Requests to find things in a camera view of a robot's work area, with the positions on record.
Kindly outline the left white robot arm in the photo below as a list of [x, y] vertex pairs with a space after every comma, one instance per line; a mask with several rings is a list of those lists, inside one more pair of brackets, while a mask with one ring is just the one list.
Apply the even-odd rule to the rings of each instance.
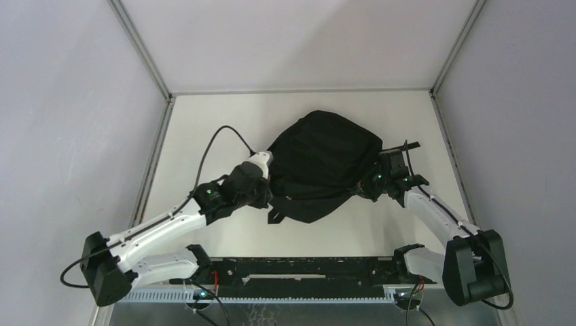
[[199, 185], [175, 208], [141, 225], [105, 238], [85, 239], [80, 269], [97, 306], [124, 298], [134, 288], [171, 278], [210, 279], [213, 269], [199, 247], [152, 255], [169, 240], [232, 215], [244, 206], [267, 207], [271, 200], [269, 163], [259, 152], [219, 180]]

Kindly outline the black backpack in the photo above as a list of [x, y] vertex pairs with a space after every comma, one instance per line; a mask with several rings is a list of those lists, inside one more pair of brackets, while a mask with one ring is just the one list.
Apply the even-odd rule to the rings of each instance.
[[[411, 150], [419, 143], [397, 147]], [[334, 212], [359, 196], [358, 182], [384, 150], [379, 136], [337, 113], [316, 110], [300, 118], [268, 148], [274, 157], [268, 223], [313, 223]]]

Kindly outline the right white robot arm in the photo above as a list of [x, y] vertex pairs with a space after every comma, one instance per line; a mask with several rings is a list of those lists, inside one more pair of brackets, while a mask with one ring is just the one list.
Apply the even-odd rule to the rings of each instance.
[[444, 248], [436, 253], [423, 244], [395, 249], [393, 276], [400, 282], [422, 277], [443, 285], [457, 306], [507, 295], [504, 306], [514, 304], [503, 239], [494, 230], [481, 230], [446, 204], [421, 175], [414, 173], [409, 149], [392, 148], [379, 153], [370, 172], [357, 184], [359, 195], [376, 201], [386, 194], [411, 211]]

